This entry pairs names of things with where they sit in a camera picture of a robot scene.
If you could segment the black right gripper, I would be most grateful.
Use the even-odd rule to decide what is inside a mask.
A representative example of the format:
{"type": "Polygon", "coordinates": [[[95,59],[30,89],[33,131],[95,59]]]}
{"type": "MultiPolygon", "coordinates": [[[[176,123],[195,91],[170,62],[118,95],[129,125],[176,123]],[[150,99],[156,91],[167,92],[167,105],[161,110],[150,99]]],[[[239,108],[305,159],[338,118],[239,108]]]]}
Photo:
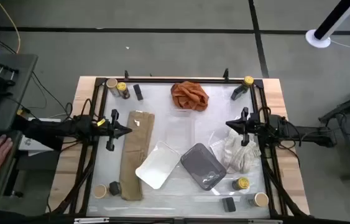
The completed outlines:
{"type": "Polygon", "coordinates": [[[257,132],[257,127],[259,124],[259,115],[257,113],[249,113],[249,108],[247,107],[244,107],[241,111],[240,118],[226,122],[226,125],[228,125],[232,130],[242,135],[242,146],[247,146],[249,144],[249,135],[250,133],[255,134],[257,132]]]}

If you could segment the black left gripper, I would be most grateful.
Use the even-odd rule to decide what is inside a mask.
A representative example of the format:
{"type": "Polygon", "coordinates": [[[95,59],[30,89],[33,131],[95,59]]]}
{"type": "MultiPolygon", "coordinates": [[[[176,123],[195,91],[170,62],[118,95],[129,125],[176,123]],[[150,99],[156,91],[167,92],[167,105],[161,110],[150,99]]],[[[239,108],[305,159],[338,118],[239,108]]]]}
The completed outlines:
{"type": "Polygon", "coordinates": [[[111,121],[105,118],[105,123],[101,126],[96,125],[95,135],[97,136],[108,136],[109,139],[106,142],[106,149],[108,151],[114,151],[114,140],[120,138],[125,134],[132,132],[131,128],[121,125],[117,119],[119,113],[116,109],[111,110],[111,121]]]}

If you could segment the tan cloth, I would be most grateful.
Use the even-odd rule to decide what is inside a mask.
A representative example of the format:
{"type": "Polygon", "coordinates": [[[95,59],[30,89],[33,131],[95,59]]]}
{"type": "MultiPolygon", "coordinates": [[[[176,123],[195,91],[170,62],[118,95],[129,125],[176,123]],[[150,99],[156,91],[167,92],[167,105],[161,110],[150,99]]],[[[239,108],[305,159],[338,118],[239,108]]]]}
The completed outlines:
{"type": "Polygon", "coordinates": [[[131,111],[127,127],[132,129],[124,137],[119,183],[121,198],[127,201],[142,200],[142,186],[136,169],[148,155],[155,115],[148,112],[131,111]]]}

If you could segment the black spice box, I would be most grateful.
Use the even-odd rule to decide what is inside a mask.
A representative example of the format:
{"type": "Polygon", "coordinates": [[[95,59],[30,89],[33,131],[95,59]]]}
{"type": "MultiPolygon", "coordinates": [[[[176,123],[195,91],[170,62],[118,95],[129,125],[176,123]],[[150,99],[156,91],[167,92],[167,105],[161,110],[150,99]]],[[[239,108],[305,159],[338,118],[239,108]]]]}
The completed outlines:
{"type": "Polygon", "coordinates": [[[113,181],[109,184],[109,192],[111,195],[120,195],[121,194],[121,184],[117,181],[113,181]]]}
{"type": "Polygon", "coordinates": [[[222,199],[223,207],[225,212],[235,212],[236,206],[234,203],[234,199],[232,197],[226,197],[222,199]]]}
{"type": "Polygon", "coordinates": [[[144,98],[143,98],[143,96],[142,96],[142,92],[141,92],[140,86],[139,86],[138,84],[136,84],[136,85],[133,86],[133,88],[134,88],[134,91],[135,91],[137,100],[138,100],[138,101],[143,100],[144,98]]]}
{"type": "Polygon", "coordinates": [[[245,85],[238,86],[232,93],[231,99],[233,101],[237,100],[241,95],[245,94],[248,91],[249,87],[245,85]]]}

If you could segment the tan lid spice jar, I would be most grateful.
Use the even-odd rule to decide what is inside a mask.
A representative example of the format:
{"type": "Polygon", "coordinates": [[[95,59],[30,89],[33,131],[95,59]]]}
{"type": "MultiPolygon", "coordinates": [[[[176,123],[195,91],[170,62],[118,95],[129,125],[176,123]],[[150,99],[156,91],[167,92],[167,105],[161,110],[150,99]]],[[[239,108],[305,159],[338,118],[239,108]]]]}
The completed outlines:
{"type": "Polygon", "coordinates": [[[269,198],[263,192],[250,194],[247,201],[251,206],[254,207],[266,207],[269,204],[269,198]]]}
{"type": "Polygon", "coordinates": [[[108,188],[103,184],[96,185],[93,189],[93,195],[97,199],[104,198],[107,194],[108,188]]]}
{"type": "Polygon", "coordinates": [[[119,93],[119,90],[117,89],[117,84],[118,84],[118,81],[115,78],[107,79],[106,86],[114,97],[121,96],[119,93]]]}

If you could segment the clear plastic bag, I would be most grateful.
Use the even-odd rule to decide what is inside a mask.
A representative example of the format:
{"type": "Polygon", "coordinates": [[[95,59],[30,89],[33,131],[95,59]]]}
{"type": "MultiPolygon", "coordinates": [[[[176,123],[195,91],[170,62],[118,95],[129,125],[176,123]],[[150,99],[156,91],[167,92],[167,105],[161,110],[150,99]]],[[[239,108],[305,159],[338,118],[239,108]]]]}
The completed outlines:
{"type": "Polygon", "coordinates": [[[210,147],[213,155],[218,159],[222,159],[224,147],[226,141],[228,140],[230,131],[228,129],[220,129],[217,131],[213,131],[210,139],[208,141],[208,145],[210,147]]]}
{"type": "Polygon", "coordinates": [[[250,187],[246,190],[234,190],[231,186],[232,181],[236,179],[223,179],[221,180],[217,185],[215,185],[211,191],[214,195],[221,195],[221,196],[237,196],[241,194],[246,194],[250,192],[251,189],[251,182],[250,187]]]}

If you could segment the white table cover sheet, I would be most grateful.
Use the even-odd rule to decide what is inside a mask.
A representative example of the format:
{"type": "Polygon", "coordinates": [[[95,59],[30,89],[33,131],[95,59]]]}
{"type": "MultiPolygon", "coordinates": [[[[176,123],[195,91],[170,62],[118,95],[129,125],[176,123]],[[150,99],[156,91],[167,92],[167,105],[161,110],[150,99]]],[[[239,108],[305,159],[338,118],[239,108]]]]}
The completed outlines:
{"type": "MultiPolygon", "coordinates": [[[[150,140],[153,149],[157,142],[165,141],[167,116],[177,108],[171,96],[171,84],[143,83],[140,85],[143,100],[138,101],[135,95],[128,99],[115,98],[109,95],[105,112],[116,109],[119,112],[119,122],[127,126],[131,111],[143,111],[155,115],[154,128],[150,140]]],[[[208,107],[202,112],[189,110],[193,114],[193,143],[208,145],[213,131],[228,129],[226,122],[240,116],[244,107],[252,109],[250,94],[245,94],[233,101],[231,94],[235,85],[203,85],[209,96],[208,107]]],[[[176,150],[183,155],[191,147],[176,150]]],[[[228,174],[223,179],[236,179],[240,173],[228,174]]],[[[267,218],[267,207],[251,206],[247,199],[250,194],[265,191],[264,176],[261,161],[257,159],[254,167],[247,173],[251,182],[249,193],[237,196],[217,196],[211,190],[203,190],[184,169],[177,164],[161,188],[154,190],[147,184],[142,184],[143,198],[140,201],[127,201],[119,196],[107,195],[97,199],[91,196],[88,200],[87,215],[91,217],[195,217],[195,218],[267,218]],[[236,206],[235,212],[225,212],[222,199],[232,197],[236,206]]]]}

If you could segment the white square plate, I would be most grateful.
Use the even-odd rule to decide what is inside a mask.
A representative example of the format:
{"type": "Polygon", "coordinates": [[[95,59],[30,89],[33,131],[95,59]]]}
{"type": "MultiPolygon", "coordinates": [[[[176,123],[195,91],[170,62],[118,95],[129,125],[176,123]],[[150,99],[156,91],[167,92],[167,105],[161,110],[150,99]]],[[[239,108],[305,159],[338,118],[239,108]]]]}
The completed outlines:
{"type": "Polygon", "coordinates": [[[163,186],[179,161],[180,154],[165,142],[159,141],[135,170],[135,174],[140,180],[157,190],[163,186]]]}

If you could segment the grey translucent plastic bin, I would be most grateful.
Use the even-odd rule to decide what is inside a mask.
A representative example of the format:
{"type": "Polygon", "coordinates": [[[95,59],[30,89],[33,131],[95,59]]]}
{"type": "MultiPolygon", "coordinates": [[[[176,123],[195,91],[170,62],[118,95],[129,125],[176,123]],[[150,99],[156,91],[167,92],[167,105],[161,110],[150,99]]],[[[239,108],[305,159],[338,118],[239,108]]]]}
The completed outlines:
{"type": "Polygon", "coordinates": [[[211,190],[226,176],[226,169],[202,143],[196,143],[184,153],[180,162],[205,191],[211,190]]]}

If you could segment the orange crumpled cloth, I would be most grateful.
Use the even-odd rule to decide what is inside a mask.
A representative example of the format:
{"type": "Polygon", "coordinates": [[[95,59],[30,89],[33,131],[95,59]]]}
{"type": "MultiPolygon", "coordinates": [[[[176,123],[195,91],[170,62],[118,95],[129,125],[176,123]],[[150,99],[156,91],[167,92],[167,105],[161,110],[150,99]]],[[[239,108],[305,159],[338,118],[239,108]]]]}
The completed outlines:
{"type": "Polygon", "coordinates": [[[209,96],[199,83],[181,82],[171,87],[172,100],[178,108],[204,111],[208,107],[209,96]]]}

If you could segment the white printed paper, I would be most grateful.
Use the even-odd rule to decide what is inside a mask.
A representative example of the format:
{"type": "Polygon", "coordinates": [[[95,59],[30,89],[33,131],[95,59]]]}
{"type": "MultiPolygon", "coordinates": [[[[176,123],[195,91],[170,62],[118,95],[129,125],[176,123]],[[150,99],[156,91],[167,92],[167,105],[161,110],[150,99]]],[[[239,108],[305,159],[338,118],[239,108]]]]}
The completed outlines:
{"type": "Polygon", "coordinates": [[[27,119],[21,130],[22,138],[19,150],[27,151],[30,156],[40,152],[59,151],[63,146],[63,137],[53,133],[51,124],[59,122],[58,119],[42,119],[34,121],[27,119]]]}

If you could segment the grey desk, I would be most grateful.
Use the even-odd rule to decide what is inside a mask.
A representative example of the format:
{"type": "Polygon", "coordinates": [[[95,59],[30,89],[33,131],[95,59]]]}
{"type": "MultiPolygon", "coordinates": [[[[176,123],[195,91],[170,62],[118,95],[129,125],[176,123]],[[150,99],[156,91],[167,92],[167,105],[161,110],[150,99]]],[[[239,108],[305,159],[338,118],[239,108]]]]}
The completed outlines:
{"type": "Polygon", "coordinates": [[[9,174],[14,165],[14,155],[22,138],[22,134],[18,131],[12,131],[11,126],[37,60],[38,56],[34,54],[0,54],[0,77],[14,82],[14,86],[7,88],[10,95],[2,97],[0,101],[0,136],[5,134],[11,138],[14,147],[9,151],[0,168],[0,198],[4,195],[9,174]]]}

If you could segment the tower fan white round base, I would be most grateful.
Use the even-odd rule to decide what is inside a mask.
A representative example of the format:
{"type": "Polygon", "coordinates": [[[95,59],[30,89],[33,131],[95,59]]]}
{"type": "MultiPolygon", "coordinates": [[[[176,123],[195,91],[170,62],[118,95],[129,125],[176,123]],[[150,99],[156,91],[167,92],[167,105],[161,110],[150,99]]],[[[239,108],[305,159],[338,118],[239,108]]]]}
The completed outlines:
{"type": "Polygon", "coordinates": [[[306,41],[317,49],[329,47],[331,44],[331,35],[349,16],[350,0],[340,0],[317,29],[306,32],[306,41]]]}

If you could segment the black clamp stand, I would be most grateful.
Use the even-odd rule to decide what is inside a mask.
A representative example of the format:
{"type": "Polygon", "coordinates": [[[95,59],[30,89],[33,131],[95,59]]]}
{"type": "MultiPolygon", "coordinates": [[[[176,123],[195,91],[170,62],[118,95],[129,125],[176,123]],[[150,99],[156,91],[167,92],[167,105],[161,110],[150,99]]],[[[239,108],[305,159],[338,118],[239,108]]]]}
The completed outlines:
{"type": "Polygon", "coordinates": [[[16,85],[15,81],[13,80],[14,75],[18,75],[19,70],[11,68],[7,65],[0,63],[0,96],[12,96],[12,93],[9,92],[7,89],[9,87],[13,87],[16,85]],[[11,73],[10,79],[5,79],[3,76],[1,76],[3,71],[9,71],[11,73]]]}

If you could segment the black metal table frame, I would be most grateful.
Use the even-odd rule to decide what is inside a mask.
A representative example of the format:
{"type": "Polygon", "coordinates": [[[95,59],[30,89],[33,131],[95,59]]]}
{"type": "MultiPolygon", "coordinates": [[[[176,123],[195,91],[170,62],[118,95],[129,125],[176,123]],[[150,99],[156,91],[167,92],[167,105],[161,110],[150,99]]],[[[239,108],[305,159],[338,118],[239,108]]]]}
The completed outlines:
{"type": "MultiPolygon", "coordinates": [[[[91,98],[94,92],[94,84],[96,80],[102,79],[101,77],[89,77],[81,76],[78,80],[75,95],[73,97],[73,113],[78,114],[81,112],[83,103],[86,99],[91,98]]],[[[229,86],[229,82],[225,82],[224,78],[203,78],[203,77],[135,77],[130,78],[131,83],[140,83],[142,81],[148,83],[164,83],[173,84],[184,81],[197,82],[202,85],[219,85],[223,84],[225,87],[229,86]]],[[[282,87],[280,80],[277,78],[262,78],[261,79],[264,91],[265,100],[272,110],[273,114],[287,117],[287,109],[283,98],[282,87]]],[[[283,186],[290,194],[293,201],[298,207],[305,213],[309,213],[308,202],[305,195],[305,189],[303,186],[302,175],[300,168],[297,166],[297,159],[287,150],[277,149],[277,160],[279,161],[279,169],[283,182],[283,186]]],[[[108,183],[109,181],[117,180],[119,178],[119,168],[121,164],[122,152],[110,153],[105,150],[105,145],[98,146],[97,150],[92,147],[87,148],[86,151],[82,150],[81,145],[72,146],[66,149],[58,159],[57,168],[55,171],[55,177],[53,180],[50,196],[48,198],[48,206],[55,209],[65,199],[74,186],[76,181],[76,175],[78,167],[81,165],[81,157],[85,156],[85,163],[95,156],[96,163],[94,171],[91,174],[91,180],[96,180],[98,174],[102,174],[103,170],[100,166],[108,166],[108,176],[103,181],[108,183]]]]}

